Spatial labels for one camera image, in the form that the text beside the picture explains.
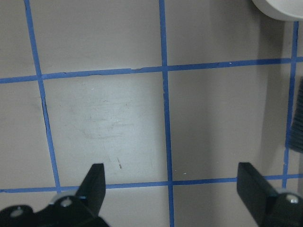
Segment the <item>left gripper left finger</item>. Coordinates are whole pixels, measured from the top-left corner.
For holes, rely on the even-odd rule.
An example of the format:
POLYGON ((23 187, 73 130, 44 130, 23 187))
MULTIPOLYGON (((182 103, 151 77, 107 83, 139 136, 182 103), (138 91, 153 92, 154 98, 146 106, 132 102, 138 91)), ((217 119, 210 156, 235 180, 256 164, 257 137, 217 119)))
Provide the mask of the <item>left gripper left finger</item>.
POLYGON ((93 164, 75 193, 56 196, 44 209, 34 212, 28 205, 0 211, 2 227, 108 227, 99 216, 106 194, 102 163, 93 164))

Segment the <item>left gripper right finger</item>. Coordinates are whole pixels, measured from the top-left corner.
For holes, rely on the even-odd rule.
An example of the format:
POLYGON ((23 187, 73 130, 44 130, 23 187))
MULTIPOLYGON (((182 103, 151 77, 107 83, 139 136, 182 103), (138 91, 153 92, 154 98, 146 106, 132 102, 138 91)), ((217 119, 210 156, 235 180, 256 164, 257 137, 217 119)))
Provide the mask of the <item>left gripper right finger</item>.
POLYGON ((237 193, 259 227, 303 225, 303 197, 273 187, 249 162, 238 163, 237 193))

